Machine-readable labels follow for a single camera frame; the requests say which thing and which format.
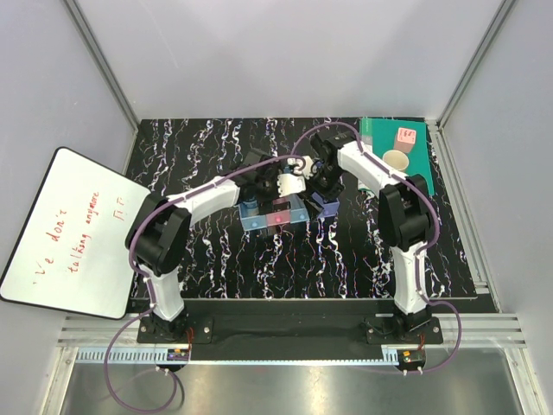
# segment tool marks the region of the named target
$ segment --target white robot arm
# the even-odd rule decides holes
[[[274,200],[290,193],[299,193],[303,198],[309,198],[316,192],[333,200],[343,189],[340,176],[345,170],[360,179],[379,197],[378,226],[381,237],[391,246],[394,258],[394,301],[400,313],[405,315],[404,331],[414,329],[429,320],[427,304],[417,287],[422,287],[423,290],[425,288],[425,251],[421,248],[431,234],[432,224],[424,205],[396,177],[412,181],[428,194],[424,179],[420,176],[406,177],[396,170],[393,170],[392,175],[390,171],[382,169],[386,165],[376,157],[375,163],[370,163],[363,153],[372,154],[372,147],[367,144],[359,147],[359,143],[345,135],[325,142],[315,135],[311,144],[321,157],[317,164],[311,163],[309,159],[303,169],[295,168],[294,174],[276,167],[272,171],[275,180],[270,181],[269,185],[264,179],[263,186],[260,187],[255,179],[258,172],[251,170],[228,180],[215,177],[200,188],[171,195],[167,199],[154,194],[146,198],[127,236],[127,247],[148,214],[167,201],[181,199],[146,227],[137,242],[136,255],[151,277],[156,294],[154,313],[158,317],[171,322],[184,310],[177,270],[183,247],[187,243],[188,229],[194,223],[252,196]],[[268,176],[267,172],[265,168],[263,178]]]

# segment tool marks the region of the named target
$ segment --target black and white patterned surface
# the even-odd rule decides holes
[[[127,177],[171,195],[197,187],[238,165],[250,148],[288,154],[313,125],[330,118],[144,120]],[[359,127],[358,118],[332,118]],[[331,127],[336,131],[340,127]],[[461,237],[437,158],[427,134],[442,232],[428,252],[426,276],[435,297],[475,297]],[[312,151],[302,144],[301,154]],[[236,208],[196,224],[179,271],[183,297],[369,298],[395,290],[390,250],[378,235],[378,200],[357,190],[345,174],[346,190],[332,220],[288,225],[275,234],[245,233]],[[131,298],[144,298],[135,281]]]

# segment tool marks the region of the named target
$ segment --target white wall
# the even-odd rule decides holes
[[[553,3],[518,2],[446,125],[505,311],[553,408]]]
[[[2,270],[54,150],[121,170],[132,130],[60,0],[2,0],[0,56]],[[0,413],[37,413],[63,319],[0,302]]]
[[[78,3],[139,118],[436,118],[500,0]]]

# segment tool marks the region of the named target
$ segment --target pink block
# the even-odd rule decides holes
[[[275,212],[274,214],[266,214],[265,218],[267,218],[268,227],[284,225],[285,223],[290,223],[290,211],[282,210],[280,212]]]
[[[416,131],[409,128],[398,128],[394,150],[408,154],[416,143]]]

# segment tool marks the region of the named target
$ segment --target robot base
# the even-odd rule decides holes
[[[189,316],[186,309],[172,322],[151,314],[140,321],[138,343],[192,343],[208,344],[213,333],[213,319],[209,316]]]
[[[424,335],[425,344],[443,344],[442,327],[437,317],[431,317],[423,326],[399,335],[394,329],[392,316],[367,317],[365,319],[366,340],[371,345],[409,344],[416,346],[421,343]]]

